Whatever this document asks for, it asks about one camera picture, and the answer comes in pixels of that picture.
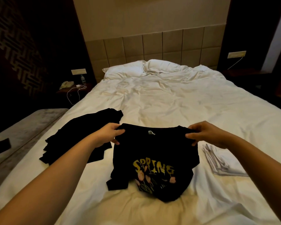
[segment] bed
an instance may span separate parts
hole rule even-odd
[[[232,132],[281,163],[281,110],[217,71],[171,62],[138,61],[104,69],[105,78],[45,133],[0,186],[0,209],[47,165],[39,158],[45,139],[71,119],[106,108],[122,110],[120,123],[147,127],[188,127],[209,121]],[[164,203],[138,191],[108,191],[113,148],[86,165],[56,224],[280,224],[248,177],[211,172],[199,142],[200,164],[182,196]]]

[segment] flower print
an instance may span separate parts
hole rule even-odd
[[[170,178],[170,183],[176,183],[176,178],[175,177],[171,177]]]
[[[138,179],[139,179],[140,181],[143,181],[144,178],[145,178],[145,175],[143,174],[143,171],[140,170],[140,171],[138,172]]]
[[[146,175],[146,180],[148,183],[151,183],[151,178],[148,175]]]

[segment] white pillow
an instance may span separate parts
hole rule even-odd
[[[143,65],[145,63],[145,61],[141,60],[102,69],[105,73],[104,79],[118,80],[128,77],[145,76],[146,73],[143,71]]]
[[[177,73],[186,69],[188,69],[186,65],[156,59],[151,59],[144,65],[144,71],[146,72]]]

